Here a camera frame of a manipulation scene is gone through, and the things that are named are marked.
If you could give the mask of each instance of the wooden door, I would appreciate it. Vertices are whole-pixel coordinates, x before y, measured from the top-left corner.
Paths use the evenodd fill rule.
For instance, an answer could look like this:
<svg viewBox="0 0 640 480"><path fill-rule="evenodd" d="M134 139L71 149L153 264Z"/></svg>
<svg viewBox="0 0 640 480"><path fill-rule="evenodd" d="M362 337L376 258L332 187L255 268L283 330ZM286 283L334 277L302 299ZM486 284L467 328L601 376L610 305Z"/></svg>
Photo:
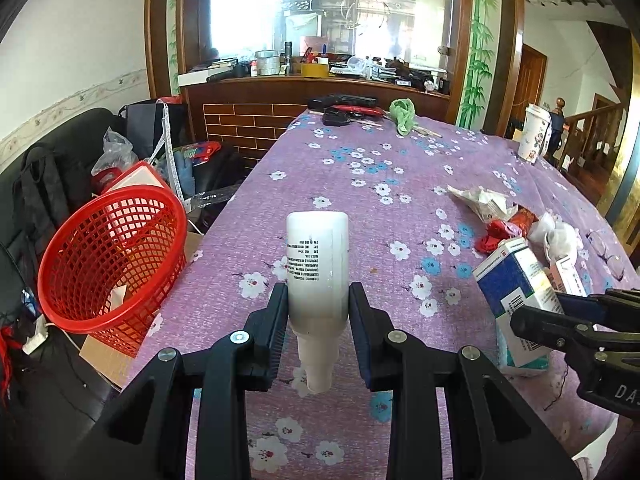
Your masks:
<svg viewBox="0 0 640 480"><path fill-rule="evenodd" d="M511 118L524 121L527 106L540 104L542 85L545 82L546 56L529 45L522 46L522 61L516 95L513 98Z"/></svg>

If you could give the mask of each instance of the small white bottle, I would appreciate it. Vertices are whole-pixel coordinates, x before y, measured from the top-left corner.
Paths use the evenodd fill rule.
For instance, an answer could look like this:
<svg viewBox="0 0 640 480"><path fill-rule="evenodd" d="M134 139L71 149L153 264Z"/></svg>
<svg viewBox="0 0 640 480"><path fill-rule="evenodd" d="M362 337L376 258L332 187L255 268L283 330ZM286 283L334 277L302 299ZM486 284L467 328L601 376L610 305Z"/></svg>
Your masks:
<svg viewBox="0 0 640 480"><path fill-rule="evenodd" d="M289 322L313 393L331 387L349 311L349 218L309 211L287 217Z"/></svg>

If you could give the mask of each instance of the brown brick tile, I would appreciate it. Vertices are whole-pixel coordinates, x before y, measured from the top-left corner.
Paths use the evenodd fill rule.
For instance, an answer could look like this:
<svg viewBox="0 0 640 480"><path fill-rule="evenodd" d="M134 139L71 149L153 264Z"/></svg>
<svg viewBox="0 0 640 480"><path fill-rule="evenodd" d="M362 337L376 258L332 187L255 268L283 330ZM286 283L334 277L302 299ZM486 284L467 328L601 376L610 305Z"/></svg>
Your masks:
<svg viewBox="0 0 640 480"><path fill-rule="evenodd" d="M234 106L233 105L203 105L202 106L205 115L212 114L234 114Z"/></svg>
<svg viewBox="0 0 640 480"><path fill-rule="evenodd" d="M286 128L292 122L291 117L281 117L281 116L272 116L272 117L256 117L255 125L256 126L266 126L270 128Z"/></svg>
<svg viewBox="0 0 640 480"><path fill-rule="evenodd" d="M273 115L273 105L234 105L236 115Z"/></svg>
<svg viewBox="0 0 640 480"><path fill-rule="evenodd" d="M220 115L220 124L254 126L254 117L251 115Z"/></svg>
<svg viewBox="0 0 640 480"><path fill-rule="evenodd" d="M250 148L238 148L238 152L245 158L263 158L267 150L252 150Z"/></svg>
<svg viewBox="0 0 640 480"><path fill-rule="evenodd" d="M222 142L232 144L238 148L255 148L255 139L247 139L246 137L228 136L222 137Z"/></svg>
<svg viewBox="0 0 640 480"><path fill-rule="evenodd" d="M241 137L260 137L261 139L275 139L273 128L258 128L254 126L238 126L238 135Z"/></svg>
<svg viewBox="0 0 640 480"><path fill-rule="evenodd" d="M256 148L260 148L261 150L268 150L271 146L273 146L276 141L271 139L257 139Z"/></svg>
<svg viewBox="0 0 640 480"><path fill-rule="evenodd" d="M285 117L298 117L305 110L305 105L273 105L273 115Z"/></svg>
<svg viewBox="0 0 640 480"><path fill-rule="evenodd" d="M237 135L235 126L207 124L207 133L211 135Z"/></svg>

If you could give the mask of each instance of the wallpaper border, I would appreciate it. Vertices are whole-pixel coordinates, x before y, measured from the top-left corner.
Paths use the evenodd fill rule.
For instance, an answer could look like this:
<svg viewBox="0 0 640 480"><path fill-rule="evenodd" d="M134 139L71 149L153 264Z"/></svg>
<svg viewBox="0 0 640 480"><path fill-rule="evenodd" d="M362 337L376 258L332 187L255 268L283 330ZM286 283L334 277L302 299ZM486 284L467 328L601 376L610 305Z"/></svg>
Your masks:
<svg viewBox="0 0 640 480"><path fill-rule="evenodd" d="M146 69L100 83L58 101L0 139L0 171L4 171L24 150L54 128L120 92L146 85Z"/></svg>

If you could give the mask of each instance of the red plastic basket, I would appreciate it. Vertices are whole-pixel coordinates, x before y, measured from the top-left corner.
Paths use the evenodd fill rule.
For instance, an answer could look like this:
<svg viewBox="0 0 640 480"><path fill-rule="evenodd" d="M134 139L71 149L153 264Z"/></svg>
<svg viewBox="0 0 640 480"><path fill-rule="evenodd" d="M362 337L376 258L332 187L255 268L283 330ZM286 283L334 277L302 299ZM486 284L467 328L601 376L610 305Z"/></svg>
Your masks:
<svg viewBox="0 0 640 480"><path fill-rule="evenodd" d="M75 212L49 243L38 272L44 314L135 356L185 266L182 204L156 186L129 186ZM127 285L111 310L111 291Z"/></svg>

